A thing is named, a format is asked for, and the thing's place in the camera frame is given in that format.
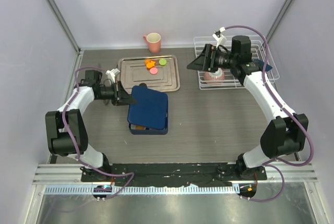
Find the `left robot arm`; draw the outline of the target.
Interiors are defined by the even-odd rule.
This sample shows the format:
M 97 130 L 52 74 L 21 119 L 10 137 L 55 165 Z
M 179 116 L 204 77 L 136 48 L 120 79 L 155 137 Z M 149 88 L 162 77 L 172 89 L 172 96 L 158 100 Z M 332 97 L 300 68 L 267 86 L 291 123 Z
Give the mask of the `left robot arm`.
M 135 103 L 135 99 L 116 79 L 120 74 L 118 68 L 84 67 L 83 70 L 85 76 L 81 80 L 80 70 L 75 71 L 75 86 L 65 104 L 45 115 L 47 146 L 51 154 L 77 160 L 85 172 L 93 171 L 93 176 L 104 182 L 112 176 L 112 169 L 106 155 L 89 144 L 82 116 L 94 100 L 122 106 Z

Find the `orange chip cookie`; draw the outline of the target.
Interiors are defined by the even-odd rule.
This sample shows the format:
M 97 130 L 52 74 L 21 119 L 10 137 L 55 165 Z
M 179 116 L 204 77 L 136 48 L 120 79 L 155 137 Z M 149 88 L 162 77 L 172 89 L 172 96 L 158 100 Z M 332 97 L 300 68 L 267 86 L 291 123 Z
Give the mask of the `orange chip cookie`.
M 139 126 L 139 125 L 136 125 L 136 126 L 135 126 L 135 129 L 137 129 L 137 130 L 145 130 L 145 129 L 146 129 L 146 127 L 144 127 L 144 126 Z

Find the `navy blue lid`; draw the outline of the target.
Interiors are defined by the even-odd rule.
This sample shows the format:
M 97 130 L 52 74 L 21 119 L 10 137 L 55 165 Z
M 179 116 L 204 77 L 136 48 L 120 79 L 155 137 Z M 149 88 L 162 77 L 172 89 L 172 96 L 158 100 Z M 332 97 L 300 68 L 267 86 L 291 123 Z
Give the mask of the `navy blue lid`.
M 136 100 L 129 106 L 130 125 L 162 131 L 168 121 L 168 95 L 145 86 L 133 86 L 131 96 Z

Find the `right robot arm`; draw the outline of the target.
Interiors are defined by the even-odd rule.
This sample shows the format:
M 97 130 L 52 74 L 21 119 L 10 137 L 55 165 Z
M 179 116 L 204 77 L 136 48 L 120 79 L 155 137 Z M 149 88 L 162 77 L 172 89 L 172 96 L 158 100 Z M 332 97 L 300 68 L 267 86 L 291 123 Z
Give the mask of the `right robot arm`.
M 236 175 L 249 179 L 264 163 L 303 150 L 308 118 L 297 114 L 285 104 L 273 89 L 264 63 L 252 58 L 252 42 L 248 36 L 234 36 L 231 49 L 205 44 L 202 52 L 187 65 L 187 69 L 215 73 L 228 69 L 254 97 L 268 122 L 260 143 L 238 156 Z

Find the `navy blue box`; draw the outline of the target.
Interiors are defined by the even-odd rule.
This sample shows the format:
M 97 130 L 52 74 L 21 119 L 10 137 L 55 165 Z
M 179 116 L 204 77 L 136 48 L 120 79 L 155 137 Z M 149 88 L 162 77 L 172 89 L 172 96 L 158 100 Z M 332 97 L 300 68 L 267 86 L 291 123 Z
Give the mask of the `navy blue box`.
M 133 135 L 166 135 L 168 133 L 168 127 L 169 127 L 168 115 L 166 115 L 165 126 L 163 129 L 153 129 L 147 127 L 145 127 L 144 129 L 137 129 L 136 125 L 133 124 L 128 125 L 128 128 Z

